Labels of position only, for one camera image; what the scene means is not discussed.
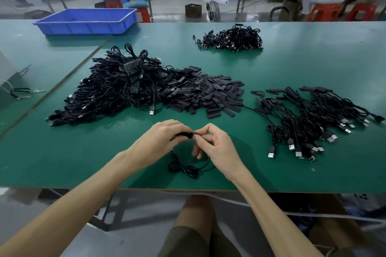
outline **green workbench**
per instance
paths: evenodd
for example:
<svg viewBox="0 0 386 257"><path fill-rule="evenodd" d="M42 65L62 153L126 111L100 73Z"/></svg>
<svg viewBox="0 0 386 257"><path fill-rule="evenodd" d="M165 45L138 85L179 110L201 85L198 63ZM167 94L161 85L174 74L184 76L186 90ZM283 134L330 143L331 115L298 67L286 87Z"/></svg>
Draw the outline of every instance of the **green workbench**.
<svg viewBox="0 0 386 257"><path fill-rule="evenodd" d="M114 36L94 57L113 45L133 45L135 53L149 51L163 65L202 67L210 75L230 75L245 83L244 104L255 107L251 90L325 86L343 97L386 115L386 56L384 22L283 22L245 23L261 29L263 51L202 50L193 35L218 32L231 23L136 24L125 35ZM386 162L383 125L358 126L351 134L338 133L316 161L297 159L286 145L275 159L267 157L271 135L266 121L243 109L234 118L226 114L208 120L205 110L197 114L177 113L162 106L154 116L149 108L127 108L113 118L78 126L49 127L44 121L53 109L63 108L63 99L79 81L89 76L92 61L86 62L52 95L0 141L0 186L73 188L97 172L115 154L128 148L152 124L176 119L193 130L208 122L232 137L245 165L267 191L326 193L381 193L386 191ZM200 165L190 156L193 143L176 148L185 163ZM235 190L210 164L199 179L171 174L166 156L125 181L122 188Z"/></svg>
<svg viewBox="0 0 386 257"><path fill-rule="evenodd" d="M46 91L36 94L17 93L30 95L31 98L15 100L0 89L0 137L109 38L91 35L46 37L33 22L0 20L0 51L17 71L31 64L25 75L14 75L10 83L15 88Z"/></svg>

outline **shorts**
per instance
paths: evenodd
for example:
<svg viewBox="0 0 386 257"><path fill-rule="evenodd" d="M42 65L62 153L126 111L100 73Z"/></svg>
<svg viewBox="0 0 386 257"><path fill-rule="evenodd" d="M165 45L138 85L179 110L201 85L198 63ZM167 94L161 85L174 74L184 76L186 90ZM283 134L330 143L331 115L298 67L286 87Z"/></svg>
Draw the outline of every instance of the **shorts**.
<svg viewBox="0 0 386 257"><path fill-rule="evenodd" d="M224 234L212 234L210 245L201 234L187 226L175 226L167 234L158 257L241 257Z"/></svg>

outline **blue plastic tray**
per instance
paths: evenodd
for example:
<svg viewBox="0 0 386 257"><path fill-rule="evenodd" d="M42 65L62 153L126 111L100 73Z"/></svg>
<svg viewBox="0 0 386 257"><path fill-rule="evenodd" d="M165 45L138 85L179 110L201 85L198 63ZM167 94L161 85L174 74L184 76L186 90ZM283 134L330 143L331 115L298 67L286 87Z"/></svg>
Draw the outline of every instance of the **blue plastic tray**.
<svg viewBox="0 0 386 257"><path fill-rule="evenodd" d="M137 22L136 8L70 8L34 22L45 35L121 35Z"/></svg>

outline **stool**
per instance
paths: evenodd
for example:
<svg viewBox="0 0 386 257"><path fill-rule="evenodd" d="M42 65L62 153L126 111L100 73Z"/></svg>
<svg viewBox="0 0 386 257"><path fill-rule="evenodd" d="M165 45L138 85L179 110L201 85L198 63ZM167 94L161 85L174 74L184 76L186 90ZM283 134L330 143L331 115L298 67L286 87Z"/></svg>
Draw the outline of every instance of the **stool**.
<svg viewBox="0 0 386 257"><path fill-rule="evenodd" d="M354 6L344 21L369 21L373 15L377 5L372 3L359 3ZM356 16L360 11L364 11L365 14L362 19L356 19Z"/></svg>
<svg viewBox="0 0 386 257"><path fill-rule="evenodd" d="M122 1L120 0L108 0L105 1L106 8L123 8Z"/></svg>
<svg viewBox="0 0 386 257"><path fill-rule="evenodd" d="M306 21L336 21L342 4L320 4L316 3Z"/></svg>
<svg viewBox="0 0 386 257"><path fill-rule="evenodd" d="M137 14L140 13L142 16L142 21L139 21L139 22L151 22L147 7L134 7L134 8L137 9Z"/></svg>

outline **red plastic stool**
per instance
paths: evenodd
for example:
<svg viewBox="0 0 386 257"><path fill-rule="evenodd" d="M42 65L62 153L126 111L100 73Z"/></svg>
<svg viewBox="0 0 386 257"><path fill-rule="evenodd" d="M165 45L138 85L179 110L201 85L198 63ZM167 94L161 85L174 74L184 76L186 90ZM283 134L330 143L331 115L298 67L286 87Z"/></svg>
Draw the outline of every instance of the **red plastic stool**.
<svg viewBox="0 0 386 257"><path fill-rule="evenodd" d="M306 21L336 21L342 4L320 4L316 3Z"/></svg>
<svg viewBox="0 0 386 257"><path fill-rule="evenodd" d="M122 1L120 0L108 0L105 1L106 8L123 8Z"/></svg>
<svg viewBox="0 0 386 257"><path fill-rule="evenodd" d="M134 7L134 8L136 8L137 13L140 13L142 16L142 21L139 21L139 22L151 22L149 11L147 10L147 7Z"/></svg>
<svg viewBox="0 0 386 257"><path fill-rule="evenodd" d="M373 17L376 9L377 9L377 5L372 3L356 4L354 8L350 11L350 13L347 15L344 21L369 21ZM356 19L360 11L364 11L365 14L362 19Z"/></svg>

